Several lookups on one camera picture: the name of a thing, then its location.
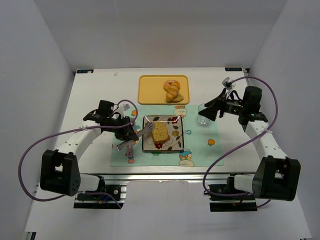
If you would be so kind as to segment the metal serving tongs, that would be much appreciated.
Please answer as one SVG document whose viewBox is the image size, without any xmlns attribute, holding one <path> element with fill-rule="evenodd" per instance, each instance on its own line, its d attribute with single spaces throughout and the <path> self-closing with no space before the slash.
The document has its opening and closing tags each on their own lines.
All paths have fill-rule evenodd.
<svg viewBox="0 0 320 240">
<path fill-rule="evenodd" d="M 152 132 L 155 129 L 155 124 L 153 122 L 148 122 L 147 125 L 137 133 L 137 137 L 140 138 L 144 134 Z M 134 140 L 126 140 L 121 144 L 116 146 L 116 149 L 120 152 L 124 147 L 130 145 L 134 142 Z"/>
</svg>

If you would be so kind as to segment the large seeded bread slice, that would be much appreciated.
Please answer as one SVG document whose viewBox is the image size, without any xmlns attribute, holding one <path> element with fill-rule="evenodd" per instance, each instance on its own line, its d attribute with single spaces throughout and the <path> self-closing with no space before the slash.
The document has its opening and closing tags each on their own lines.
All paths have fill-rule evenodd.
<svg viewBox="0 0 320 240">
<path fill-rule="evenodd" d="M 154 129 L 152 131 L 153 142 L 156 145 L 166 143 L 170 139 L 167 126 L 161 121 L 155 121 L 153 122 L 153 124 L 154 124 Z"/>
</svg>

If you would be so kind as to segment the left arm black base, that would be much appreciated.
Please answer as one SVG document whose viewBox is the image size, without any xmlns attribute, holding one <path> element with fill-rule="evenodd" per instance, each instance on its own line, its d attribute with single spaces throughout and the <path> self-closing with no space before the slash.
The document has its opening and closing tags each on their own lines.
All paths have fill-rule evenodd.
<svg viewBox="0 0 320 240">
<path fill-rule="evenodd" d="M 93 193 L 77 193 L 73 208 L 119 210 L 125 203 L 127 185 L 124 182 L 106 181 Z"/>
</svg>

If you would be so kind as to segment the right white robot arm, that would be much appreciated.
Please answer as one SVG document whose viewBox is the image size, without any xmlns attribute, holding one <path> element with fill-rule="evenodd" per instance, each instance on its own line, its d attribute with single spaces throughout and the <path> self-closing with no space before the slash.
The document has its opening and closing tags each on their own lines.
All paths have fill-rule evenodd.
<svg viewBox="0 0 320 240">
<path fill-rule="evenodd" d="M 240 197 L 253 195 L 258 199 L 293 201 L 298 187 L 301 164 L 290 158 L 279 147 L 266 116 L 260 111 L 262 90 L 255 86 L 245 88 L 243 98 L 230 97 L 231 91 L 223 89 L 215 99 L 205 103 L 199 116 L 215 121 L 225 113 L 238 116 L 238 122 L 250 138 L 260 158 L 255 174 L 232 174 L 226 188 L 220 193 L 206 190 L 212 196 Z"/>
</svg>

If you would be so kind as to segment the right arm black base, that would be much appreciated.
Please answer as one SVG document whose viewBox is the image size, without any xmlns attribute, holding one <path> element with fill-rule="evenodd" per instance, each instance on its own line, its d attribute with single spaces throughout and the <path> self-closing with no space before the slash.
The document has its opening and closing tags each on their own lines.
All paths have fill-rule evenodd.
<svg viewBox="0 0 320 240">
<path fill-rule="evenodd" d="M 243 195 L 244 191 L 235 189 L 234 176 L 234 174 L 228 176 L 226 183 L 211 183 L 207 186 L 211 192 L 226 196 L 203 191 L 204 195 L 209 196 L 211 212 L 256 212 L 258 210 L 256 199 L 252 194 Z"/>
</svg>

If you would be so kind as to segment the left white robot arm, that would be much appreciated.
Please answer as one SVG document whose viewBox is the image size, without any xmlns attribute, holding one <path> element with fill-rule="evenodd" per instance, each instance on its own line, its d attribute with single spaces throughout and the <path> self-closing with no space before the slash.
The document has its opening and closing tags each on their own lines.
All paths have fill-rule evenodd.
<svg viewBox="0 0 320 240">
<path fill-rule="evenodd" d="M 121 100 L 118 104 L 101 100 L 98 108 L 89 112 L 79 129 L 55 150 L 42 155 L 40 188 L 66 196 L 79 192 L 96 192 L 102 187 L 102 177 L 80 173 L 79 160 L 87 148 L 103 132 L 113 133 L 120 141 L 135 141 L 135 120 L 126 115 L 133 105 Z"/>
</svg>

